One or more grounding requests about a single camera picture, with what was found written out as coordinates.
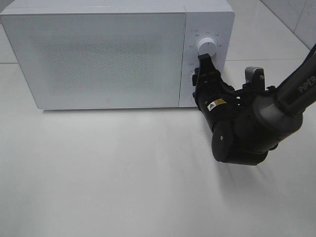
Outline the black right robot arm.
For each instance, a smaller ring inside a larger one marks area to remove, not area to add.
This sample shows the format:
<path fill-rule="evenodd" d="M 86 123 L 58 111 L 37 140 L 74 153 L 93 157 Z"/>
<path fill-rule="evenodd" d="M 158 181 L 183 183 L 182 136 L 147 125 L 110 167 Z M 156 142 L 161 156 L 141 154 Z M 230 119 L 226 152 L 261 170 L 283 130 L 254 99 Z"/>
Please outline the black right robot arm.
<path fill-rule="evenodd" d="M 300 129 L 303 112 L 316 100 L 316 50 L 279 86 L 265 86 L 264 70 L 245 69 L 245 83 L 235 90 L 225 83 L 210 55 L 198 57 L 192 76 L 193 98 L 212 131 L 218 162 L 257 165 L 269 151 Z"/>

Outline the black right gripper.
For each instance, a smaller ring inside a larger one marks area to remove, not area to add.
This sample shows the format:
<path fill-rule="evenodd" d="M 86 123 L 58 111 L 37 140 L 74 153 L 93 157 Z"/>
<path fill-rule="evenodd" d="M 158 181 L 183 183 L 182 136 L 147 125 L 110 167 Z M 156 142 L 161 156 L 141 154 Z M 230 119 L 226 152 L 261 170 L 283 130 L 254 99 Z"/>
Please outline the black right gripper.
<path fill-rule="evenodd" d="M 198 56 L 199 67 L 196 90 L 193 93 L 198 109 L 202 112 L 210 128 L 233 127 L 233 120 L 238 114 L 236 100 L 231 86 L 223 82 L 220 72 L 215 68 L 209 54 Z M 264 69 L 260 67 L 245 68 L 244 89 L 247 92 L 263 93 L 265 91 Z"/>

